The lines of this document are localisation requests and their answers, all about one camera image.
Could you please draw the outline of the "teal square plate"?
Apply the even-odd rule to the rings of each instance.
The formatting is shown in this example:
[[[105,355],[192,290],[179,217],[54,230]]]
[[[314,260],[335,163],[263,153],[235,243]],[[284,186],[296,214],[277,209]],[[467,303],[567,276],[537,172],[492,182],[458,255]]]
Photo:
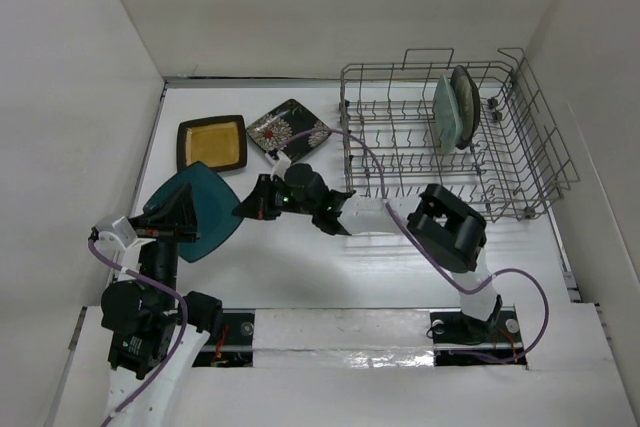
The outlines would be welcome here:
[[[179,243],[180,257],[189,263],[199,261],[218,249],[238,229],[242,220],[232,214],[240,200],[216,172],[196,162],[165,181],[143,206],[144,214],[159,211],[185,185],[191,188],[191,202],[178,201],[179,206],[193,206],[199,237],[194,242]]]

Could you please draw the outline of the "yellow square plate black rim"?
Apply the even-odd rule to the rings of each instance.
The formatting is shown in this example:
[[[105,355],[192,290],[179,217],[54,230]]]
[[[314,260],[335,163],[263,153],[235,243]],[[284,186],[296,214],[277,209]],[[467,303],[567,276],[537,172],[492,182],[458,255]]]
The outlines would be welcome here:
[[[181,122],[176,137],[177,171],[197,162],[214,172],[244,168],[247,165],[244,117],[225,115]]]

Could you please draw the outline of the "black floral square plate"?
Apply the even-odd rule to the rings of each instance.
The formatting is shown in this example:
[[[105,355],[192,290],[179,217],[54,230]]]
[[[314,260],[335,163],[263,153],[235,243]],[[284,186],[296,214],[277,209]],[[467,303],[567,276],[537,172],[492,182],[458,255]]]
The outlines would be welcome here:
[[[298,162],[319,148],[331,132],[313,112],[291,98],[253,121],[246,134],[272,167],[279,151],[292,163]]]

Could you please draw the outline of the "pale green rectangular plate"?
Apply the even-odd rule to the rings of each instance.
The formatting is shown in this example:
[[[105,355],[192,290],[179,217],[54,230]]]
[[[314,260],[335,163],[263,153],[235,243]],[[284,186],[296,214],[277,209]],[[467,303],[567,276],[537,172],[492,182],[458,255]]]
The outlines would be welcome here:
[[[449,79],[441,75],[433,97],[436,139],[443,155],[451,153],[462,133],[457,98]]]

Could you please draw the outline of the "round cream plate brown rim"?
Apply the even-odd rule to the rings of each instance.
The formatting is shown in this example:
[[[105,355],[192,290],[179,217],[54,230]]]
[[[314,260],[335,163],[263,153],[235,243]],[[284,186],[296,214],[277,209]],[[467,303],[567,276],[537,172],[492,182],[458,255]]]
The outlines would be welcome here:
[[[478,129],[481,100],[478,87],[464,66],[456,65],[454,67],[450,84],[456,97],[458,112],[462,122],[462,131],[456,147],[463,150],[471,144]]]

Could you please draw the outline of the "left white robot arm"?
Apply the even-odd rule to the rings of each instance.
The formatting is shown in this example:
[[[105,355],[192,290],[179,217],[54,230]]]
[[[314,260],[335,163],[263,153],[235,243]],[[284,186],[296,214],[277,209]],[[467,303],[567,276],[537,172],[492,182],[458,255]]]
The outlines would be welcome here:
[[[90,252],[122,276],[100,300],[101,326],[112,334],[103,425],[167,425],[180,381],[201,348],[225,333],[219,299],[176,290],[179,246],[198,238],[189,184],[139,216],[92,228]]]

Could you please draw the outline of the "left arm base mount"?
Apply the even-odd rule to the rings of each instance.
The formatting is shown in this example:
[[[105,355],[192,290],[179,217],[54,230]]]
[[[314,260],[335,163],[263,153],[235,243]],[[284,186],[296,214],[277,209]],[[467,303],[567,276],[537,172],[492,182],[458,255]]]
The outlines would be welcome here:
[[[244,368],[253,366],[255,311],[231,309],[224,312],[220,331],[197,354],[198,368]]]

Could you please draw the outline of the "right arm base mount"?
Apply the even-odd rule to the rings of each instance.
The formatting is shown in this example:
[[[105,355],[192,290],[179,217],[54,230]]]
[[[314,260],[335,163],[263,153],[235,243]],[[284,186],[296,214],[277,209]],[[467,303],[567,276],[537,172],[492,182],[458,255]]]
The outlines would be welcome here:
[[[493,326],[466,321],[459,310],[431,311],[426,336],[436,367],[526,366],[520,325],[513,308],[503,308]]]

